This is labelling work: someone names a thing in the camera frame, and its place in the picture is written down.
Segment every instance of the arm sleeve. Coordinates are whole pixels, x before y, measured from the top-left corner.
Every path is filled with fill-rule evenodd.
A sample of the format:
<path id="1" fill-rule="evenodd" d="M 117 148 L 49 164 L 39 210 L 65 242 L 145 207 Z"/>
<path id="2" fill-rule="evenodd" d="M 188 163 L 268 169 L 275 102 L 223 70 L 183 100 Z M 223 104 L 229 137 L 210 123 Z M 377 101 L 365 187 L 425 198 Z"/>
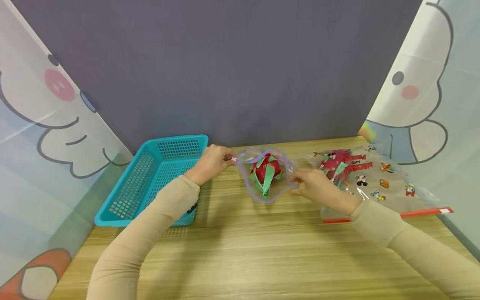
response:
<path id="1" fill-rule="evenodd" d="M 355 230 L 395 251 L 420 275 L 452 299 L 480 299 L 480 266 L 367 200 L 351 216 Z"/>
<path id="2" fill-rule="evenodd" d="M 87 300 L 137 298 L 140 267 L 162 233 L 198 200 L 200 188 L 183 175 L 161 189 L 105 249 L 90 279 Z"/>

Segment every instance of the purple zipper seal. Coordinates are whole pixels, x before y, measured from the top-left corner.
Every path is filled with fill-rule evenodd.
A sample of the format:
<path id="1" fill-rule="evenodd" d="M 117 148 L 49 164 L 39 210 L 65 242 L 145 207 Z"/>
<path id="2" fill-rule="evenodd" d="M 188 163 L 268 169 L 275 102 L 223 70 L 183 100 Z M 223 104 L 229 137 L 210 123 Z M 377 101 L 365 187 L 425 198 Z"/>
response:
<path id="1" fill-rule="evenodd" d="M 283 165 L 285 166 L 285 169 L 286 169 L 286 176 L 287 176 L 287 183 L 289 185 L 289 187 L 286 187 L 284 188 L 280 193 L 278 193 L 277 196 L 275 196 L 273 199 L 270 199 L 270 200 L 263 200 L 262 198 L 257 198 L 255 197 L 250 185 L 248 184 L 248 175 L 247 175 L 247 172 L 245 171 L 245 169 L 243 168 L 243 166 L 241 164 L 254 164 L 256 162 L 258 162 L 260 159 L 262 159 L 265 155 L 267 155 L 267 153 L 269 152 L 272 152 L 272 151 L 276 151 L 276 152 L 279 152 L 280 153 L 280 156 L 281 156 L 281 159 L 276 157 L 279 162 L 283 163 Z M 290 161 L 287 159 L 287 156 L 285 155 L 285 153 L 282 151 L 282 150 L 279 150 L 279 149 L 274 149 L 274 148 L 268 148 L 266 149 L 262 154 L 260 154 L 257 158 L 255 159 L 252 159 L 252 160 L 249 160 L 248 162 L 247 161 L 243 161 L 243 160 L 240 160 L 238 158 L 235 158 L 235 159 L 232 159 L 232 160 L 235 160 L 236 162 L 240 162 L 240 164 L 238 164 L 238 166 L 240 167 L 240 170 L 242 172 L 242 175 L 243 175 L 243 179 L 245 180 L 245 185 L 247 186 L 247 189 L 250 193 L 250 195 L 252 196 L 253 199 L 255 199 L 256 201 L 260 202 L 260 203 L 263 203 L 263 204 L 267 204 L 267 203 L 272 203 L 273 201 L 275 201 L 278 197 L 280 197 L 281 194 L 283 194 L 286 190 L 290 189 L 290 188 L 297 188 L 295 185 L 293 185 L 291 182 L 290 182 L 290 168 L 292 167 L 291 166 L 291 163 Z"/>

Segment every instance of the person's left hand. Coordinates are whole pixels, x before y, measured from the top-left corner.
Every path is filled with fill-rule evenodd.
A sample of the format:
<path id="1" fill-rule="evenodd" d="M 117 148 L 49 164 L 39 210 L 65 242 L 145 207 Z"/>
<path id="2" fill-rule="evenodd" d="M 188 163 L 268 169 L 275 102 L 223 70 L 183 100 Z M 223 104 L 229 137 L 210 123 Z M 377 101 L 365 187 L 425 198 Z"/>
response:
<path id="1" fill-rule="evenodd" d="M 185 173 L 185 177 L 201 186 L 228 167 L 236 165 L 232 157 L 235 157 L 232 149 L 212 144 L 205 149 L 195 166 Z"/>

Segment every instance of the blue plastic basket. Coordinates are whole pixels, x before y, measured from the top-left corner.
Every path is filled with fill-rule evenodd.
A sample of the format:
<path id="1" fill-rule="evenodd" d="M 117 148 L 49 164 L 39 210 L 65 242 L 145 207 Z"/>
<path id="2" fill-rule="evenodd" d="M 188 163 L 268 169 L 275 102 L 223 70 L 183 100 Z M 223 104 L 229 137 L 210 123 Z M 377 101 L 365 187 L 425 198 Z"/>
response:
<path id="1" fill-rule="evenodd" d="M 125 227 L 141 213 L 158 191 L 192 168 L 207 147 L 203 134 L 146 141 L 138 149 L 95 216 L 97 226 Z M 196 208 L 173 226 L 190 225 Z"/>

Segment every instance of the transparent bag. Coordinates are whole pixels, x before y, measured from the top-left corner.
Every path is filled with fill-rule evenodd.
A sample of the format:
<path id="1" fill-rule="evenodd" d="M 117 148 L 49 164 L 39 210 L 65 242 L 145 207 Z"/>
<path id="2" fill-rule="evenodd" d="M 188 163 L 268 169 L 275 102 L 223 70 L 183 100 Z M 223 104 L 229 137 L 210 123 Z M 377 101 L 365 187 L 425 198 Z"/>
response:
<path id="1" fill-rule="evenodd" d="M 408 173 L 382 155 L 376 145 L 314 153 L 307 160 L 340 189 L 361 200 L 377 201 L 402 217 L 453 212 L 428 190 L 413 183 Z M 323 207 L 321 215 L 324 223 L 350 221 L 329 207 Z"/>
<path id="2" fill-rule="evenodd" d="M 236 161 L 250 195 L 258 202 L 271 203 L 286 190 L 298 187 L 289 180 L 295 166 L 279 149 L 248 147 L 237 153 Z"/>

